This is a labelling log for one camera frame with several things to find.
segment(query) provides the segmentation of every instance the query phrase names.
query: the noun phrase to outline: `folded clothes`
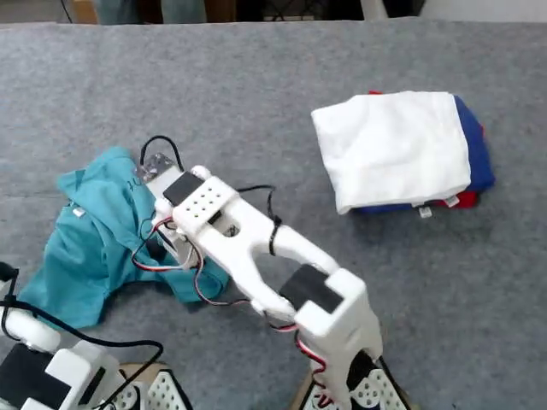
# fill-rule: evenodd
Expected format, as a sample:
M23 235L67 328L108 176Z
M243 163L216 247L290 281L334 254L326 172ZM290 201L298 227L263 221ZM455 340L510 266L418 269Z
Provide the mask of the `folded clothes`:
M59 188L71 203L64 207L44 250L44 264L19 294L73 327L95 325L105 300L123 284L157 281L168 284L181 302L199 298L193 271L145 272L131 262L142 243L139 228L154 209L154 197L134 176L126 149L109 149L86 169L62 175ZM137 258L148 266L176 264L151 258L146 247ZM227 274L207 260L200 290L207 297L219 294Z
M490 157L486 148L484 127L477 121L473 112L465 105L459 96L454 96L457 113L462 124L463 134L468 143L469 165L471 167L471 184L467 189L456 194L458 203L451 208L471 208L479 198L479 193L491 188L496 182L494 173L491 170ZM445 201L432 201L427 205L447 207ZM397 211L411 209L414 205L410 203L398 205L379 205L375 207L359 208L360 212L376 214L379 212Z
M412 208L463 191L474 193L461 194L469 206L493 184L482 128L449 93L355 96L312 119L340 214Z

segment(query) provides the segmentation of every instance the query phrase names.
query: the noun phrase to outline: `gray felt surface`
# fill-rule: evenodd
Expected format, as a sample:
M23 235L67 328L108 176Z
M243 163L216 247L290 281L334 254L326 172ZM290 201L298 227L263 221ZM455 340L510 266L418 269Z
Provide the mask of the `gray felt surface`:
M233 185L276 184L285 222L366 279L386 359L423 408L544 406L546 25L47 26L0 44L0 260L25 277L65 203L56 177L163 133ZM309 113L368 90L462 96L498 177L478 208L336 214ZM261 267L279 287L294 266ZM306 372L291 338L242 308L191 313L153 285L110 305L92 333L164 342L198 410L284 409Z

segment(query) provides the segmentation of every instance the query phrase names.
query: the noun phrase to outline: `clothing tag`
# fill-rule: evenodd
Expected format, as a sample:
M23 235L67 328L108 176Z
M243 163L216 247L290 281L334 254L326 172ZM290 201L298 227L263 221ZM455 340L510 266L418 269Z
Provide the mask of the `clothing tag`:
M418 208L420 211L420 217L424 220L425 218L431 218L433 216L433 211L429 207Z
M446 198L444 200L444 203L448 208L455 207L458 203L460 203L460 198L458 198L456 195L451 196L450 198Z
M72 213L74 215L76 215L78 218L81 218L82 216L85 215L85 209L83 209L83 208L74 208L72 210Z

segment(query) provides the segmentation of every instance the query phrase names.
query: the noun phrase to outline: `floor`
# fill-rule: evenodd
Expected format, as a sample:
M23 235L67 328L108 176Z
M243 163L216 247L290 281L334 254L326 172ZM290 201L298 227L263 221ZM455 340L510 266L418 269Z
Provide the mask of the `floor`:
M64 1L68 13L74 15L71 1ZM36 21L68 23L61 0L0 0L0 24Z

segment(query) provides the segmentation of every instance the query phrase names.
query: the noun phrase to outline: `perforated plate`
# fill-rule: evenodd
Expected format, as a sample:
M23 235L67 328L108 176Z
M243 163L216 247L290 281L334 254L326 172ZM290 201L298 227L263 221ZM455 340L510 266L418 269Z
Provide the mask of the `perforated plate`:
M136 387L130 384L112 400L112 404L116 410L129 410L135 405L137 397Z
M403 402L395 391L395 388L381 369L372 370L368 374L368 377L364 378L350 394L362 408L405 410ZM320 397L321 389L315 385L306 399L302 410L320 410L317 405ZM342 410L342 408L333 403L322 410Z
M173 210L176 224L190 236L219 212L238 193L222 180L211 177Z
M149 410L188 410L169 371L158 373L148 390L147 404Z

